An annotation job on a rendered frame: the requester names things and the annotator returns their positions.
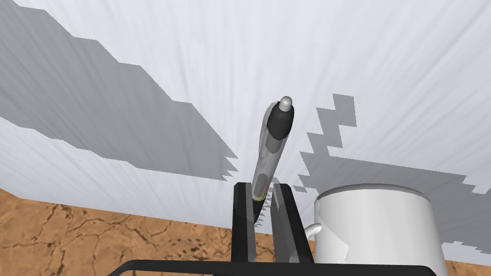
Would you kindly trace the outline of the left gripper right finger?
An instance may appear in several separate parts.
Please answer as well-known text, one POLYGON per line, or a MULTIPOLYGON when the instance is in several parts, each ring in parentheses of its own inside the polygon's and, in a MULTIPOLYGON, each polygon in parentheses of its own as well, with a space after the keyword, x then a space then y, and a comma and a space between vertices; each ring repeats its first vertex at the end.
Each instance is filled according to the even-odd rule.
POLYGON ((313 263, 314 258, 289 185, 274 184, 270 214, 275 262, 313 263))

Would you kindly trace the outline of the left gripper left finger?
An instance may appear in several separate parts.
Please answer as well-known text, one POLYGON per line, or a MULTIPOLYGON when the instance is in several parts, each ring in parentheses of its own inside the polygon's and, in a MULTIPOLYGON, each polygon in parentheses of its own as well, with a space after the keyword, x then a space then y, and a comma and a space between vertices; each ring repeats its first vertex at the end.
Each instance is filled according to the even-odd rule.
POLYGON ((234 185, 231 261, 257 261, 251 183, 234 185))

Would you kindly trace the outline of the grey and black pen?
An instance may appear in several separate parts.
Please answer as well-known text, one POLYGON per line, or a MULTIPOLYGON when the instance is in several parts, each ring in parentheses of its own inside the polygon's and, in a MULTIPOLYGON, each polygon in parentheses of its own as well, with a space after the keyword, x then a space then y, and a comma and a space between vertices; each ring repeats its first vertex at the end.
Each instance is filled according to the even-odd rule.
POLYGON ((289 96, 273 102, 266 110, 259 137, 258 161, 252 181, 254 222, 263 208, 267 190, 277 169, 294 119, 289 96))

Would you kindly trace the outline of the white mug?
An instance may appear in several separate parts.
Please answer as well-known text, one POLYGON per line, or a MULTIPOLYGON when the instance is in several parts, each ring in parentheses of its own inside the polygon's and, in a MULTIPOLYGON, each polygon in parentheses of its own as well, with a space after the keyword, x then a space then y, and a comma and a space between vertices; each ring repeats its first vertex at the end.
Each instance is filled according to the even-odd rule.
POLYGON ((353 184, 320 194, 314 222, 318 263, 423 265, 448 276, 430 200, 411 188, 353 184))

